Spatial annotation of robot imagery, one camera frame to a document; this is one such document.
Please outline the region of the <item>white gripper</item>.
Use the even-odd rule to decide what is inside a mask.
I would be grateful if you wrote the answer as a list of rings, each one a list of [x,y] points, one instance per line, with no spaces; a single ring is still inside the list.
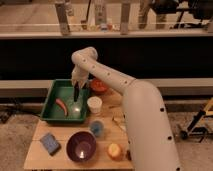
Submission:
[[[89,73],[80,68],[74,68],[71,73],[71,83],[73,86],[78,85],[79,88],[83,88],[87,83]]]

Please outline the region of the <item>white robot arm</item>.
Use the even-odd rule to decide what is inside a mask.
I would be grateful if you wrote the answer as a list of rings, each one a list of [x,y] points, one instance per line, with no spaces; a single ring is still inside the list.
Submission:
[[[162,95],[152,83],[97,61],[95,48],[75,51],[71,82],[83,87],[92,74],[120,93],[134,171],[183,171]]]

